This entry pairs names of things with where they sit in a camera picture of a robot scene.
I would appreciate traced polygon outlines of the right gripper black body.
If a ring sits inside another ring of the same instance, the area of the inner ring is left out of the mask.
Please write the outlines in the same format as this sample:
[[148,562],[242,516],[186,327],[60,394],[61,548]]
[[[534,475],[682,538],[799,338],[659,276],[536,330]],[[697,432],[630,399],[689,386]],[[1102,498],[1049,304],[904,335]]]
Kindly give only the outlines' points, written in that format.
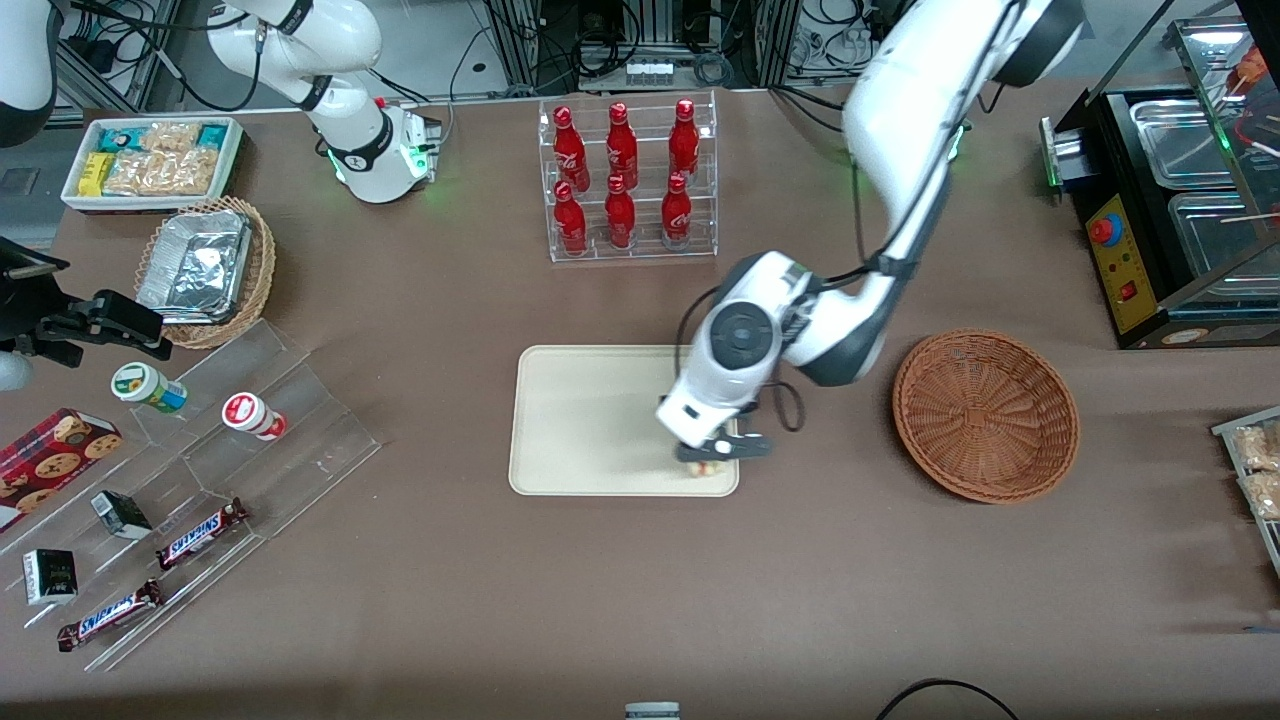
[[83,348],[67,340],[38,334],[49,319],[61,318],[81,301],[65,293],[55,274],[69,263],[1,240],[1,351],[46,357],[63,366],[78,366]]

